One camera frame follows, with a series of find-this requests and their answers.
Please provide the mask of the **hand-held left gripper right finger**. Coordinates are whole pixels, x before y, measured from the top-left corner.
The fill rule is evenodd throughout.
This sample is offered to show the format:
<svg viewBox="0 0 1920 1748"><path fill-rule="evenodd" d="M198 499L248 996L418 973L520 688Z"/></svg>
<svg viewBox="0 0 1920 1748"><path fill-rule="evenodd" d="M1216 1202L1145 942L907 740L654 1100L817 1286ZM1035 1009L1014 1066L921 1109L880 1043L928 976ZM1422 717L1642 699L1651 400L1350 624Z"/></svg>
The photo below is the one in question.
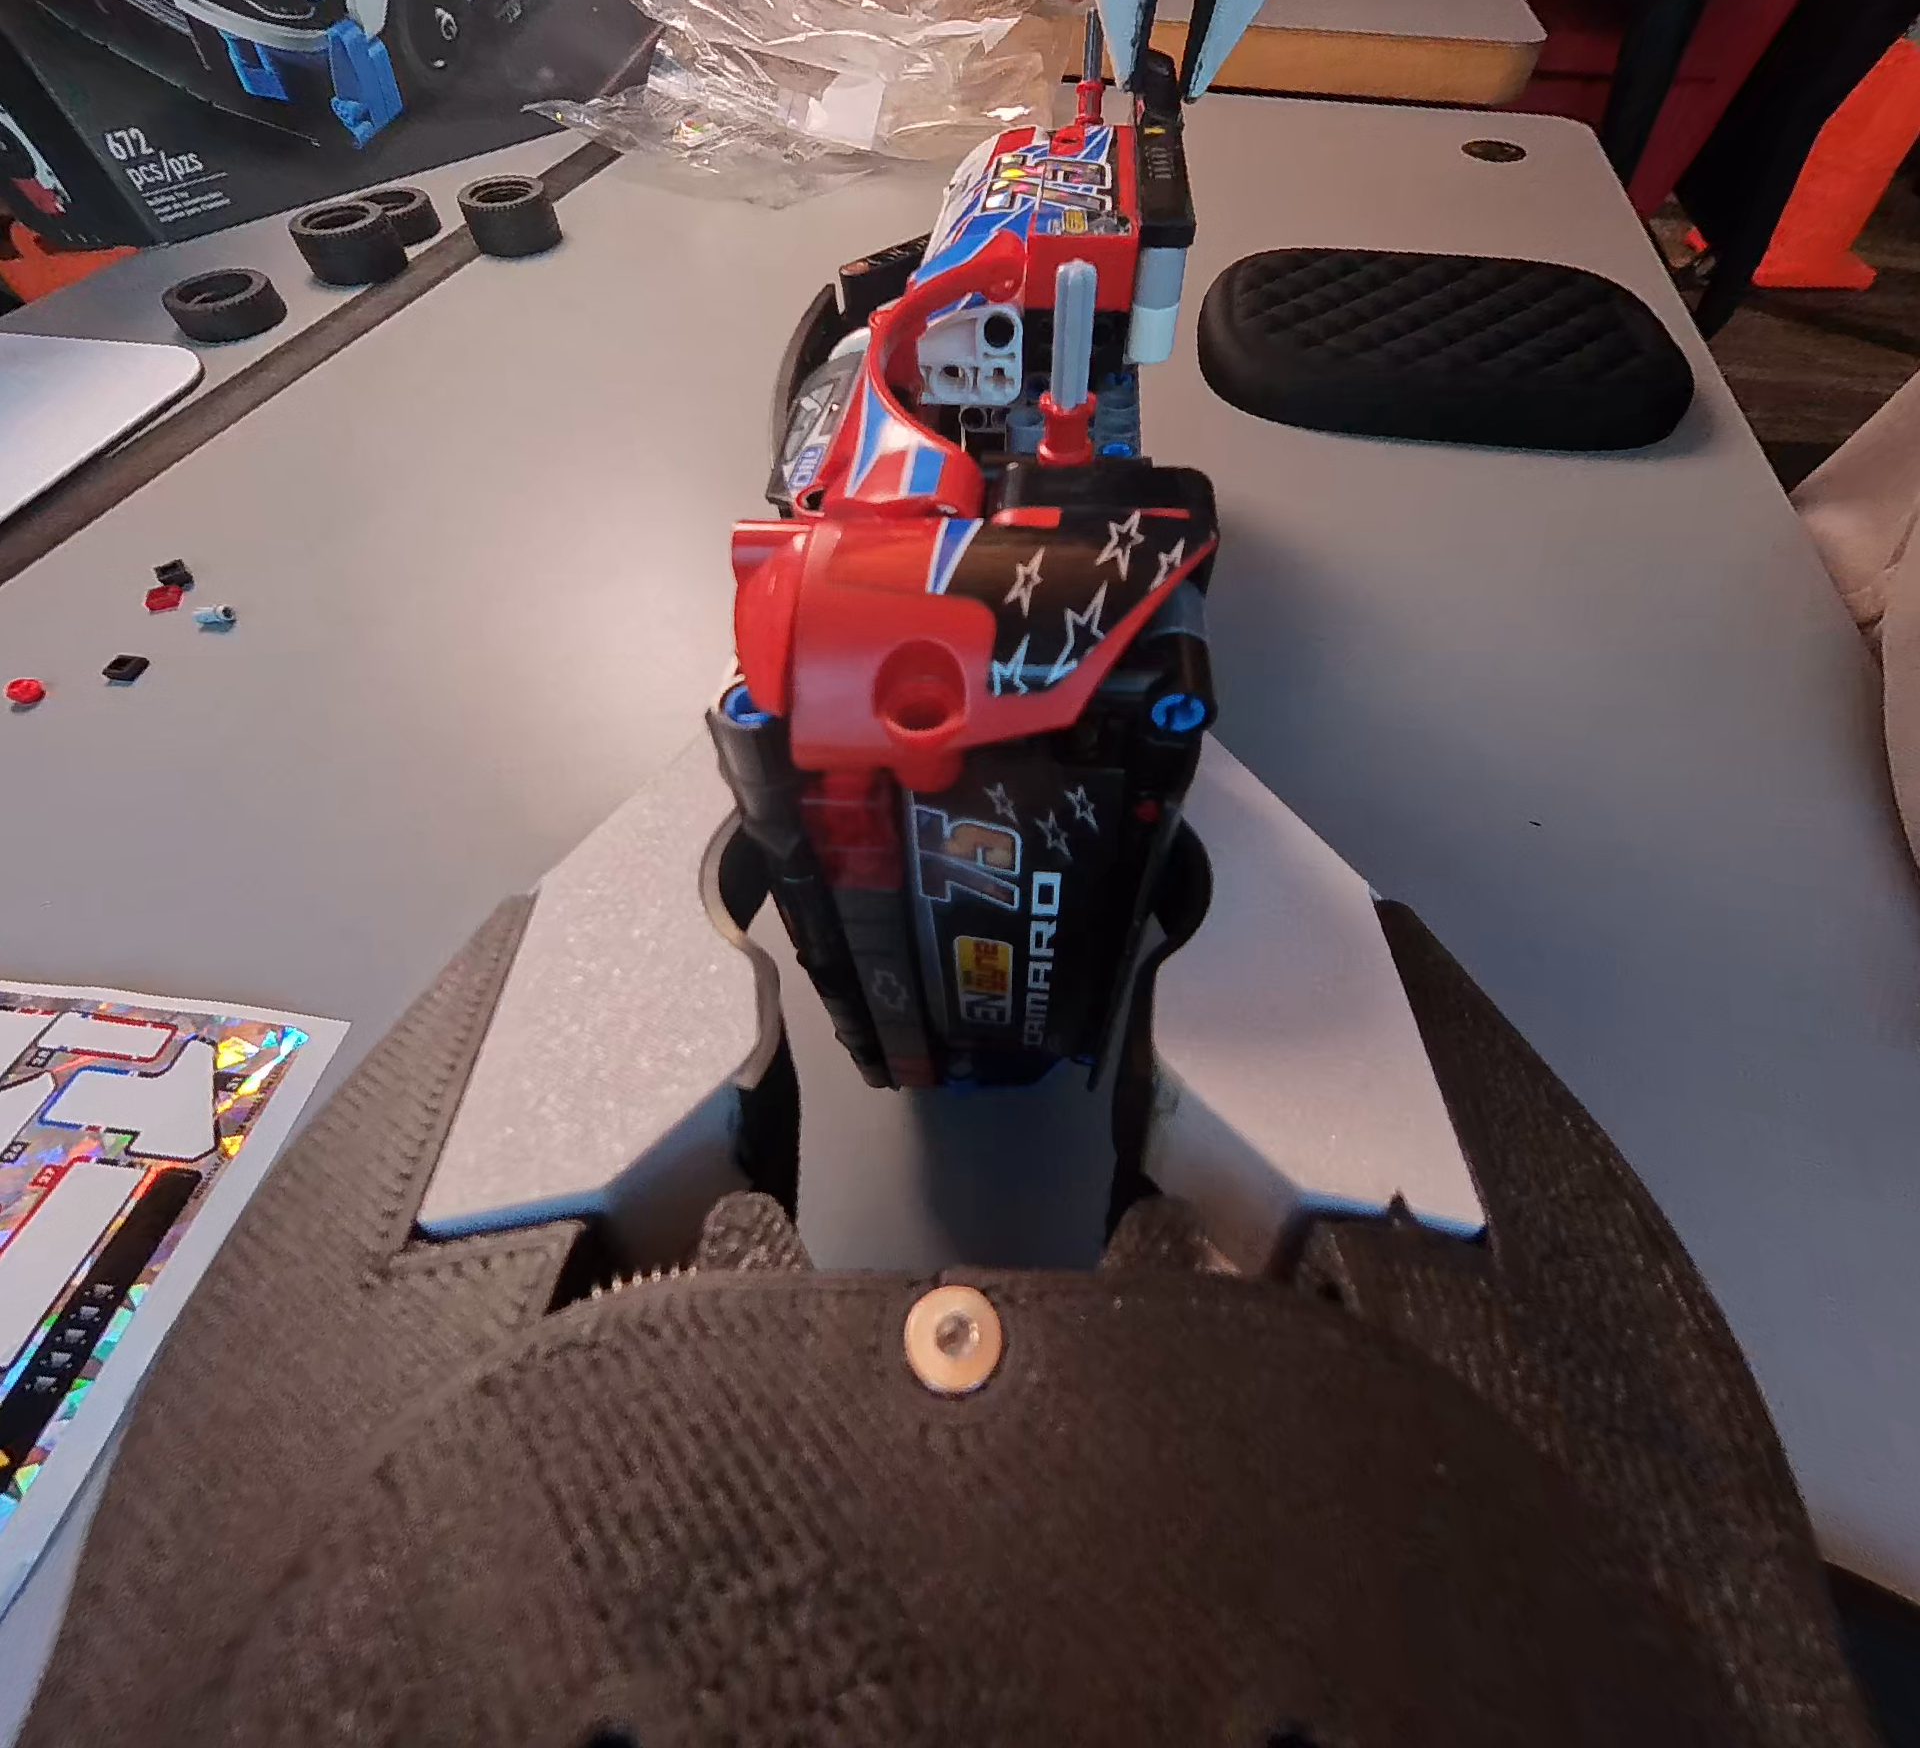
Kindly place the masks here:
<svg viewBox="0 0 1920 1748"><path fill-rule="evenodd" d="M1184 812L1211 899L1157 967L1145 1173L1247 1275L1316 1216L1483 1232L1372 889L1214 737Z"/></svg>

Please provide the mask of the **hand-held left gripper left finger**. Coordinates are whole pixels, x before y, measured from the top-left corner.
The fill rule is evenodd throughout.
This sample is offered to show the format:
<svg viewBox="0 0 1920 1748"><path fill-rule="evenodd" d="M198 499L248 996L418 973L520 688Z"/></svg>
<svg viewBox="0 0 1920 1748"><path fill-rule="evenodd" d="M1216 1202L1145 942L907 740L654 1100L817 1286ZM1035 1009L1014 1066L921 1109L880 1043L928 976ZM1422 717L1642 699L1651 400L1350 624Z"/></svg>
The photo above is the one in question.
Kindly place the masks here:
<svg viewBox="0 0 1920 1748"><path fill-rule="evenodd" d="M765 873L710 738L540 880L418 1207L454 1239L552 1220L692 1241L737 1186L787 1204Z"/></svg>

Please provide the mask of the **red blue lego car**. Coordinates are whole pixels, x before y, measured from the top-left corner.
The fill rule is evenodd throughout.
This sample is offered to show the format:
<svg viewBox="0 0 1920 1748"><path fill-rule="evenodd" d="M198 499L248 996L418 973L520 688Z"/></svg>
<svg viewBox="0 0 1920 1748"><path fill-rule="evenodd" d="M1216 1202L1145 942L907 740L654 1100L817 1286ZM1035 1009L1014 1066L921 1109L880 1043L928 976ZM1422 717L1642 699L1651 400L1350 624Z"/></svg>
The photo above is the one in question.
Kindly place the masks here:
<svg viewBox="0 0 1920 1748"><path fill-rule="evenodd" d="M708 729L853 1069L1095 1066L1216 703L1202 470L1141 449L1186 250L1139 250L1134 96L967 153L815 295L731 534Z"/></svg>

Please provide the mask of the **lego set box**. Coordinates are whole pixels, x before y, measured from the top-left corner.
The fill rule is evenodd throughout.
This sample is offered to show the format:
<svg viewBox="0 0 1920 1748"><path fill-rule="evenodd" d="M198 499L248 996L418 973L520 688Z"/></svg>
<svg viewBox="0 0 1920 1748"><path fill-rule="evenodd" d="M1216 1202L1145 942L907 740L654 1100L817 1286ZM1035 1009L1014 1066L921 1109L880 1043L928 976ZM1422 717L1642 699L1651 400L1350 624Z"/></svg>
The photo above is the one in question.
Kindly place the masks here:
<svg viewBox="0 0 1920 1748"><path fill-rule="evenodd" d="M189 241L534 141L642 35L620 0L3 0L3 212Z"/></svg>

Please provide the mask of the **clear plastic bag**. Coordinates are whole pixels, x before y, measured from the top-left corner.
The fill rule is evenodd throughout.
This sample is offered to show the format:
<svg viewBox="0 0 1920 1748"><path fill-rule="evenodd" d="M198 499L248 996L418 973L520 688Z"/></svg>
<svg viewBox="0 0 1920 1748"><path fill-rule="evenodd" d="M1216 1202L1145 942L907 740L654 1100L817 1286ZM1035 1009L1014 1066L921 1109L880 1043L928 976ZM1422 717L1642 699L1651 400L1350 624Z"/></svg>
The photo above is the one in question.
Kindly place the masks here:
<svg viewBox="0 0 1920 1748"><path fill-rule="evenodd" d="M619 0L636 16L599 91L581 71L527 112L658 184L785 205L865 173L951 169L1003 128L1053 118L1080 67L1066 0Z"/></svg>

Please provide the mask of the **holographic sticker sheet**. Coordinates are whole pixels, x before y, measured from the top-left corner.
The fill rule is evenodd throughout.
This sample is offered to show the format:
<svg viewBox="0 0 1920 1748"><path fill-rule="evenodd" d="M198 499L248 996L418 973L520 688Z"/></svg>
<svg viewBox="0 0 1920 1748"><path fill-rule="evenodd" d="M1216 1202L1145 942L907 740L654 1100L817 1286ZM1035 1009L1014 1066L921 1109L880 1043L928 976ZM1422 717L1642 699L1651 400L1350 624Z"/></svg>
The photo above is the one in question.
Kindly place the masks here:
<svg viewBox="0 0 1920 1748"><path fill-rule="evenodd" d="M347 1032L230 1000L3 980L3 1610Z"/></svg>

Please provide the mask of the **orange traffic cone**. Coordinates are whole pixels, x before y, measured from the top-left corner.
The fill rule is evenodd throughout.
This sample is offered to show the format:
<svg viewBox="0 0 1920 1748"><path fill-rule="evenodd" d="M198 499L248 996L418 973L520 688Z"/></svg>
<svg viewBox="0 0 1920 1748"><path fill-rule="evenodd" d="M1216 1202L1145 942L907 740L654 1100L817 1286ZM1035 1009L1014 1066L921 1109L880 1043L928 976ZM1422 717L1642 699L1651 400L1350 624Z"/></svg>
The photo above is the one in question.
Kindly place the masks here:
<svg viewBox="0 0 1920 1748"><path fill-rule="evenodd" d="M1855 250L1918 137L1916 32L1893 41L1819 128L1767 248L1758 289L1866 291L1875 268Z"/></svg>

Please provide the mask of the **white book stand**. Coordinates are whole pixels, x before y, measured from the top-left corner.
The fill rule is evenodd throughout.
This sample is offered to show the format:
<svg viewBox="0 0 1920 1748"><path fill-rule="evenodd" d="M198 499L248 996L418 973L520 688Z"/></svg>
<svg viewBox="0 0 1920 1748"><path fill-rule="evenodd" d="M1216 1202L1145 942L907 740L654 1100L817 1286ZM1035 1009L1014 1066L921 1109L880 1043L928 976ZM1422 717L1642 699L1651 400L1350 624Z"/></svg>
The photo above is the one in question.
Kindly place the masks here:
<svg viewBox="0 0 1920 1748"><path fill-rule="evenodd" d="M1 518L134 434L198 388L178 343L1 332Z"/></svg>

